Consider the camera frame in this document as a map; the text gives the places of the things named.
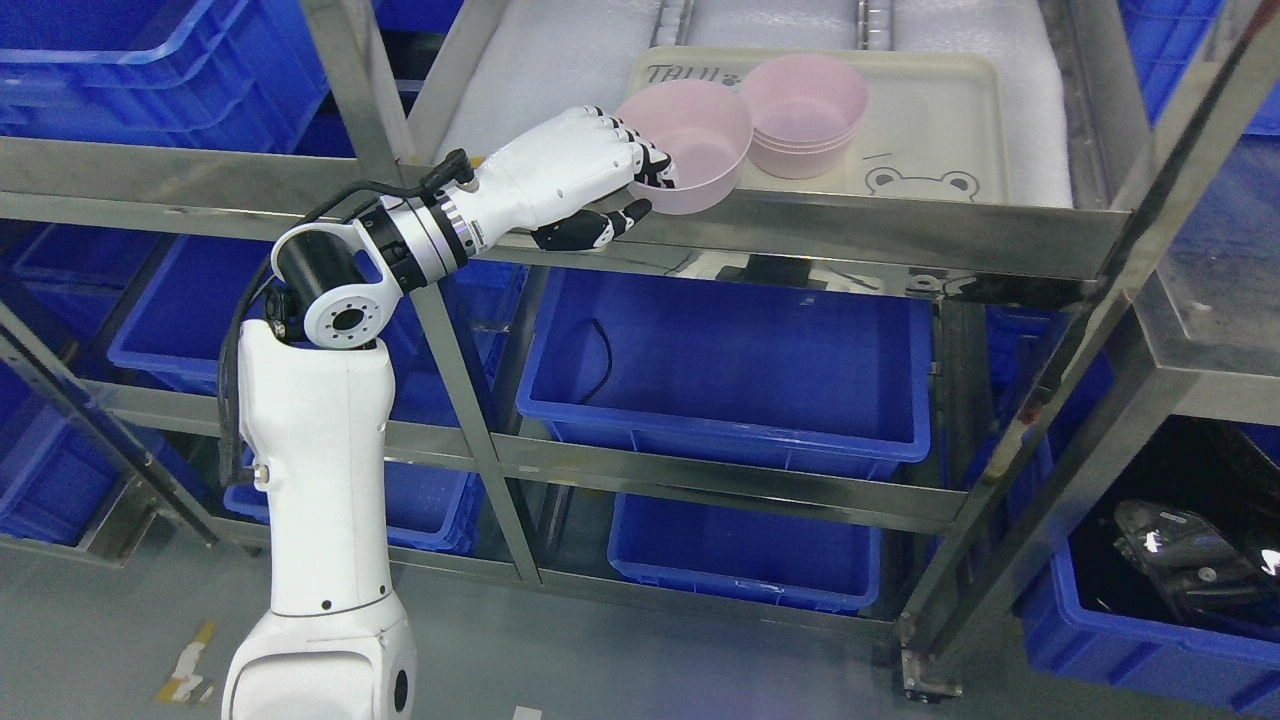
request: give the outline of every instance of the black cable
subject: black cable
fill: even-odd
[[[604,384],[608,383],[609,377],[613,375],[613,346],[609,343],[609,336],[604,334],[604,325],[602,325],[595,318],[591,318],[591,327],[595,328],[595,332],[600,336],[600,341],[604,342],[604,377],[600,378],[600,382],[595,383],[595,387],[593,387],[590,392],[582,396],[582,400],[577,401],[579,405],[586,405],[590,402],[591,398],[595,397],[595,393],[604,389]]]

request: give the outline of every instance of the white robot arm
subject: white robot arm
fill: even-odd
[[[378,334],[404,293],[512,228],[534,231],[545,250],[622,234],[648,201],[581,208],[632,181],[672,187],[675,168],[621,122],[573,108],[474,172],[454,151],[420,187],[389,188],[352,222],[303,223],[275,242],[284,287],[268,295],[266,320],[229,334],[221,357],[236,373],[220,378],[238,378],[238,389],[219,392],[239,409],[223,433],[252,447],[271,518],[270,611],[232,661],[223,720],[411,717],[417,655],[392,588],[383,491],[396,388]],[[358,252],[379,277],[360,272]],[[302,341],[315,347],[291,345]]]
[[[282,333],[301,325],[282,340],[301,334],[320,347],[360,347],[378,337],[404,293],[461,269],[508,231],[532,231],[543,250],[593,250],[630,229],[650,204],[637,200],[616,213],[584,205],[632,181],[675,183],[669,156],[588,106],[532,128],[474,172],[461,150],[438,170],[425,187],[383,195],[356,222],[305,223],[276,241],[271,266],[292,296],[273,304],[271,320]],[[360,251],[379,278],[360,273]]]

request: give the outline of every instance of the blue plastic bin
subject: blue plastic bin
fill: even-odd
[[[484,502],[475,473],[387,462],[387,539],[401,547],[470,555],[476,519]],[[253,486],[232,486],[223,505],[233,512],[269,523],[266,493]]]
[[[662,588],[844,615],[879,594],[879,528],[618,495],[608,552]]]
[[[447,33],[462,0],[381,0],[378,27],[402,32]]]
[[[0,302],[4,302],[46,346],[55,352],[68,347],[73,333],[67,322],[59,318],[36,297],[26,284],[14,279],[9,270],[0,265]]]
[[[326,90],[297,3],[0,5],[0,135],[288,152]]]
[[[9,425],[9,420],[28,397],[31,397],[31,386],[19,378],[18,373],[14,373],[9,365],[0,363],[0,429]],[[0,436],[0,442],[4,442],[5,447],[10,447],[10,439]]]
[[[1253,122],[1244,129],[1245,135],[1280,135],[1280,85],[1271,91]]]
[[[120,368],[146,370],[179,392],[214,395],[218,389],[218,352],[236,301],[270,250],[270,243],[250,240],[186,236],[174,241],[169,255],[111,341],[108,359]],[[488,297],[492,282],[504,281],[508,286],[522,287],[525,268],[490,263],[499,268],[486,270],[483,265],[479,261],[468,264],[454,277],[467,307],[489,313],[492,304],[471,299]],[[509,316],[503,320],[480,315],[486,316],[490,319],[483,320],[484,327],[511,322]],[[424,423],[443,423],[452,418],[452,406],[408,301],[401,302],[381,338],[397,370],[397,410],[393,418]],[[488,338],[481,348],[488,351],[481,359],[494,372],[502,345]],[[447,414],[442,415],[440,402],[434,401],[415,415],[415,410],[428,402],[424,396],[442,398]]]
[[[120,301],[120,291],[69,283],[23,283],[27,291],[58,316],[82,342],[97,334]]]
[[[1254,425],[1252,423],[1235,423],[1240,432],[1245,434],[1253,445],[1262,451],[1263,455],[1271,459],[1272,462],[1280,465],[1280,428],[1275,425]]]
[[[886,479],[929,451],[929,332],[924,301],[557,270],[517,407],[563,442]]]
[[[1222,0],[1120,0],[1120,18],[1152,122],[1165,110],[1221,8]]]
[[[205,486],[156,432],[138,438],[196,497]],[[118,473],[52,406],[28,400],[0,430],[0,533],[76,544],[84,525],[115,487]]]
[[[155,233],[91,225],[47,225],[18,250],[24,281],[124,290],[156,246]]]
[[[337,113],[320,113],[302,133],[293,154],[312,158],[355,158],[356,149],[351,145],[351,136],[347,135],[342,117]]]
[[[1085,610],[1070,547],[1053,556],[1050,569],[1023,603],[1032,667],[1280,717],[1280,644]]]
[[[1012,397],[1009,389],[1024,373],[1032,372],[1043,361],[1041,343],[1052,316],[1053,313],[1044,310],[987,309],[987,357],[991,365],[992,393],[998,400],[998,415],[1014,411],[1010,405],[1019,398]],[[1106,354],[1101,354],[1084,372],[1075,392],[1050,425],[1048,441],[1055,457],[1071,442],[1093,407],[1111,389],[1114,380],[1111,363]]]
[[[1158,594],[1114,551],[1110,530],[1096,524],[1125,498],[1193,507],[1208,502],[1212,518],[1222,510],[1206,498],[1270,480],[1252,477],[1256,466],[1240,450],[1225,428],[1215,430],[1204,420],[1170,418],[1161,427],[1024,596],[1024,644],[1033,667],[1280,717],[1280,643],[1148,619],[1167,616]],[[1093,610],[1101,602],[1094,593],[1106,593],[1117,612]],[[1155,605],[1148,609],[1148,602]]]
[[[179,392],[218,391],[218,351],[236,302],[271,251],[268,242],[186,236],[174,241],[106,351]]]

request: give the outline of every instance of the gray floor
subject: gray floor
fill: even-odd
[[[0,717],[182,719],[207,707],[151,697],[206,621],[198,671],[221,676],[265,609],[269,561],[157,528],[123,570],[0,548]],[[507,720],[1212,719],[1226,714],[1029,670],[1014,620],[992,628],[966,697],[918,706],[867,647],[785,626],[639,611],[406,571],[415,716]]]

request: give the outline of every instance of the metal shelf frame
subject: metal shelf frame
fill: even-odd
[[[6,137],[0,138],[0,167],[5,169],[0,176],[0,217],[274,241],[349,181],[404,183],[421,176],[440,151],[467,78],[507,3],[468,0],[463,5],[406,117],[367,0],[300,1],[357,159]],[[1233,53],[1202,76],[1203,82],[1193,73],[1193,79],[1183,83],[1155,132],[1147,126],[1135,77],[1123,72],[1130,64],[1115,4],[1042,0],[1041,5],[1066,86],[1076,208],[735,191],[694,217],[650,217],[602,252],[543,254],[527,236],[512,233],[489,255],[538,266],[673,277],[694,260],[730,264],[756,255],[800,258],[815,268],[877,278],[887,295],[934,300],[941,318],[936,346],[943,348],[936,398],[942,407],[941,432],[947,433],[946,462],[954,468],[972,460],[987,429],[989,397],[983,402],[984,391],[975,389],[986,373],[979,304],[1065,310],[1071,322],[1044,368],[1023,388],[1020,411],[1002,424],[997,451],[973,491],[525,437],[513,407],[513,388],[539,293],[532,292],[532,300],[522,306],[512,351],[490,391],[470,332],[447,311],[452,284],[445,281],[413,292],[411,301],[460,428],[390,423],[387,456],[477,471],[511,562],[401,548],[393,548],[393,559],[540,592],[787,623],[850,639],[900,643],[904,685],[911,693],[959,694],[954,680],[963,669],[966,641],[991,616],[1007,611],[1030,573],[1047,559],[1044,538],[1064,534],[1065,524],[1083,515],[1087,503],[1101,495],[1098,478],[1112,469],[1119,473],[1116,465],[1123,468],[1121,459],[1137,451],[1134,443],[1140,447],[1148,427],[1155,429],[1155,418],[1183,405],[1219,402],[1221,398],[1210,396],[1221,387],[1248,386],[1240,384],[1238,374],[1161,365],[1143,342],[1144,325],[1132,311],[1132,301],[1276,82],[1280,0],[1261,3],[1253,24]],[[122,168],[129,170],[122,173]],[[541,278],[543,272],[535,268],[531,287]],[[1068,448],[1023,520],[986,564],[968,568],[968,552],[984,533],[1011,478],[1030,457],[1084,368],[1108,342],[1112,360],[1121,359],[1116,388]],[[3,305],[0,354],[99,442],[122,470],[136,475],[125,487],[128,493],[145,491],[142,505],[148,512],[143,515],[169,516],[209,543],[269,543],[266,528],[216,516],[191,498],[128,432],[125,423],[216,436],[212,398],[82,380]],[[1271,398],[1270,407],[1280,406],[1274,402],[1280,393],[1274,380],[1280,368],[1275,370],[1249,379],[1270,393],[1265,395]],[[1238,389],[1233,392],[1239,396]],[[1262,405],[1257,407],[1254,416],[1270,418]],[[941,536],[943,542],[896,623],[823,615],[552,570],[539,562],[534,550],[539,528],[521,480],[877,525]],[[138,520],[133,527],[145,524]],[[119,561],[127,556],[120,544],[115,551],[88,555],[105,559],[115,552]],[[83,556],[84,550],[67,552]]]

